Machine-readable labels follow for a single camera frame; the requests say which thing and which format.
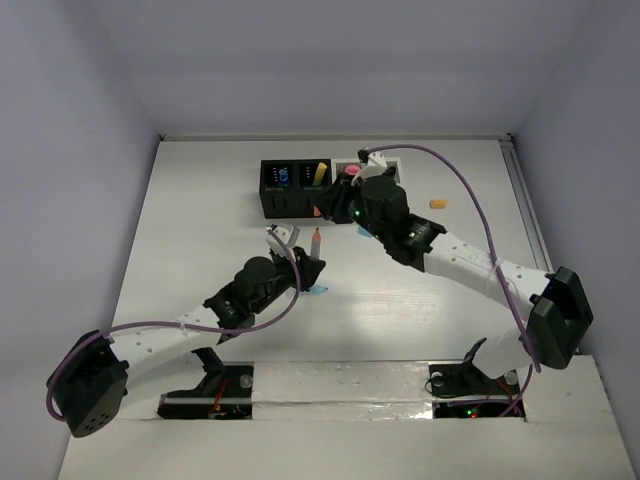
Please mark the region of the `grey pencil-shaped pen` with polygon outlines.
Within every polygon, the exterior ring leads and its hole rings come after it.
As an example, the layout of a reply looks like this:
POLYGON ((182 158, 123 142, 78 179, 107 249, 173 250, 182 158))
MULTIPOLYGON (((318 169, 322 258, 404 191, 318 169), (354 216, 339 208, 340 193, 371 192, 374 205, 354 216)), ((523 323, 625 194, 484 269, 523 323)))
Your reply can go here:
POLYGON ((322 236, 319 228, 316 228, 312 238, 309 257, 313 260, 319 260, 321 254, 322 236))

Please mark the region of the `yellow pencil-shaped pen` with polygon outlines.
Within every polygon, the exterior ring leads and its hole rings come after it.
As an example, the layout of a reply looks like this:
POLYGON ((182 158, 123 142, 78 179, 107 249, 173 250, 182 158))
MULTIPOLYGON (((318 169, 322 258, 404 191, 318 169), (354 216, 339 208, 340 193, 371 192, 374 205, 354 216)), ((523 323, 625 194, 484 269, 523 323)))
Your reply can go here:
POLYGON ((317 165, 317 168, 314 174, 314 178, 312 182, 313 186, 320 186, 322 184, 326 171, 327 171, 327 165, 324 162, 320 162, 317 165))

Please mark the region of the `orange yellow eraser cap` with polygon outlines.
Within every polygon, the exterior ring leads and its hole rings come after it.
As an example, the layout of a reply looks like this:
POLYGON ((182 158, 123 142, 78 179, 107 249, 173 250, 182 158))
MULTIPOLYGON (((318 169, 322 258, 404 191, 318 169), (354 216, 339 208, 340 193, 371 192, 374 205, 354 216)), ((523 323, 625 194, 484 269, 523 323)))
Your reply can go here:
POLYGON ((447 200, 446 199, 431 200, 429 202, 429 206, 431 209, 444 209, 447 207, 447 200))

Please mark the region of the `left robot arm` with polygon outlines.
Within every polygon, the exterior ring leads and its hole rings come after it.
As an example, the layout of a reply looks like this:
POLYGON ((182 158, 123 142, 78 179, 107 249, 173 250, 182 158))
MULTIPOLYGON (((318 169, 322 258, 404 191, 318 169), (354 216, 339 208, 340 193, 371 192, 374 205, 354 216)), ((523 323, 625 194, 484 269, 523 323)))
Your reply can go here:
POLYGON ((91 435, 116 417, 135 379, 188 353, 201 358, 186 375, 193 393, 215 392, 224 366, 214 346, 268 328, 257 316, 288 290, 310 291, 325 267, 301 247, 253 257, 230 283, 177 319, 85 333, 46 381, 49 415, 76 438, 91 435))

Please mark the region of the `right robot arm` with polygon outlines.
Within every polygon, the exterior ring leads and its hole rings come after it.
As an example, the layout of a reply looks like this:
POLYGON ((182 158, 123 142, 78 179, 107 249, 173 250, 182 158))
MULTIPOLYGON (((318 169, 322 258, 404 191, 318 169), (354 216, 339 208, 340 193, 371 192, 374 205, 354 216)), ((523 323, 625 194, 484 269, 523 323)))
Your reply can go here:
POLYGON ((460 379, 470 391, 482 392, 506 372, 528 365, 567 368, 593 322, 576 272, 544 272, 492 258, 411 213, 405 190, 387 175, 342 175, 314 204, 326 220, 362 227, 396 262, 461 284, 519 315, 521 327, 479 340, 465 356, 460 379))

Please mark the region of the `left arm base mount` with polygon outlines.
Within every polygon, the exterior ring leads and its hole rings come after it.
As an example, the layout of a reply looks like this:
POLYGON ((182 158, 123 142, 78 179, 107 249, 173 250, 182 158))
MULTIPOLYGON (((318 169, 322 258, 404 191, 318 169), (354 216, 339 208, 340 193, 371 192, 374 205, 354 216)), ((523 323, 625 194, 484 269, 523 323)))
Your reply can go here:
POLYGON ((157 415, 164 420, 250 420, 254 365, 232 364, 207 373, 190 390, 164 394, 157 415))

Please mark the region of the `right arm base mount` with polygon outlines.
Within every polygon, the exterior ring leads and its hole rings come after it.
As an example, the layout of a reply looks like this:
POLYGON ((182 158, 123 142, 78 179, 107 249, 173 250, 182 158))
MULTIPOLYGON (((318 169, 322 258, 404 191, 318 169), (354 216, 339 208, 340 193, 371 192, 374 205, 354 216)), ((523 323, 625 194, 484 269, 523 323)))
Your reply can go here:
POLYGON ((425 391, 433 399, 436 419, 524 418, 517 373, 497 379, 484 375, 472 360, 486 338, 476 342, 460 363, 436 363, 429 367, 425 391))

